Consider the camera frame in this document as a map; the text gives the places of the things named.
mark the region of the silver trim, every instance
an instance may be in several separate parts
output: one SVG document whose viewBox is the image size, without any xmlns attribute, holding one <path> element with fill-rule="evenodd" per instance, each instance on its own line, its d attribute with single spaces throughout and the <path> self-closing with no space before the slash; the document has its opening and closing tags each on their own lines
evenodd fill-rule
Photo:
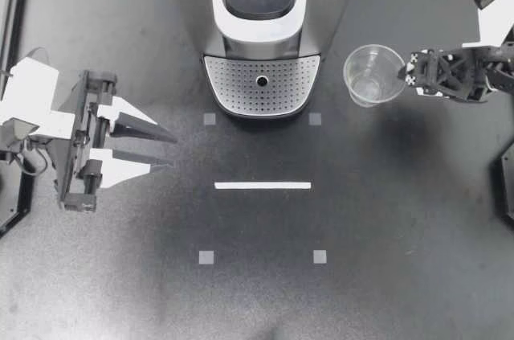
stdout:
<svg viewBox="0 0 514 340">
<path fill-rule="evenodd" d="M 204 57 L 214 96 L 228 113 L 241 117 L 285 117 L 299 112 L 311 95 L 320 67 L 318 55 L 300 59 L 250 61 Z M 266 76 L 261 87 L 256 79 Z"/>
</svg>

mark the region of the cable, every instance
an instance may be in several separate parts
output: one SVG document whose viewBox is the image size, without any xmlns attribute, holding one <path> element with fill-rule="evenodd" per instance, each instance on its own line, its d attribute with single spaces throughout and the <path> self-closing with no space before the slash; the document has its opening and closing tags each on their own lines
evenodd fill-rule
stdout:
<svg viewBox="0 0 514 340">
<path fill-rule="evenodd" d="M 41 175 L 42 173 L 44 173 L 44 172 L 47 170 L 47 168 L 48 168 L 48 160 L 47 160 L 47 158 L 43 155 L 43 153 L 42 153 L 38 148 L 35 148 L 34 150 L 35 150 L 35 152 L 36 152 L 36 153 L 37 153 L 37 154 L 38 154 L 38 155 L 43 159 L 43 161 L 44 161 L 44 167 L 43 167 L 41 170 L 35 171 L 35 172 L 33 172 L 33 173 L 31 173 L 30 171 L 27 171 L 27 170 L 25 169 L 25 166 L 23 165 L 22 160 L 20 159 L 20 157 L 19 157 L 17 154 L 15 154 L 15 155 L 14 155 L 14 160 L 15 160 L 15 161 L 16 161 L 16 163 L 18 164 L 19 169 L 20 169 L 24 174 L 29 175 L 29 176 L 31 176 L 31 177 L 38 177 L 39 175 Z"/>
</svg>

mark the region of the coffee maker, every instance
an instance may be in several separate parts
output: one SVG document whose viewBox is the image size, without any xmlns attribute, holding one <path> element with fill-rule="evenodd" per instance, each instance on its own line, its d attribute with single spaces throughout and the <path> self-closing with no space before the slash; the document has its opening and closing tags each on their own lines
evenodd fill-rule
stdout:
<svg viewBox="0 0 514 340">
<path fill-rule="evenodd" d="M 177 0 L 219 105 L 239 117 L 298 113 L 346 0 Z"/>
</svg>

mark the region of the perforated drip tray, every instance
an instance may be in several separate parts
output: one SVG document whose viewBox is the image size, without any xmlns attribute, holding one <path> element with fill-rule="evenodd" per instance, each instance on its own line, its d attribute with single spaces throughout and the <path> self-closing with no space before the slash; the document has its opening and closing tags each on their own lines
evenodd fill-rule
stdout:
<svg viewBox="0 0 514 340">
<path fill-rule="evenodd" d="M 284 117 L 300 111 L 312 91 L 320 57 L 249 61 L 205 56 L 218 103 L 241 117 Z"/>
</svg>

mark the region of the clear plastic cup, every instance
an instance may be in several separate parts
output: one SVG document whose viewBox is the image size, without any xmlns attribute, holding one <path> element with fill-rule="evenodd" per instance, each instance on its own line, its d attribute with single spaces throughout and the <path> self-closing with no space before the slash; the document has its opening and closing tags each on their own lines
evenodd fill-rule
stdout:
<svg viewBox="0 0 514 340">
<path fill-rule="evenodd" d="M 345 61 L 345 83 L 352 100 L 361 107 L 373 107 L 398 96 L 406 86 L 398 79 L 405 65 L 391 48 L 371 44 L 357 48 Z"/>
</svg>

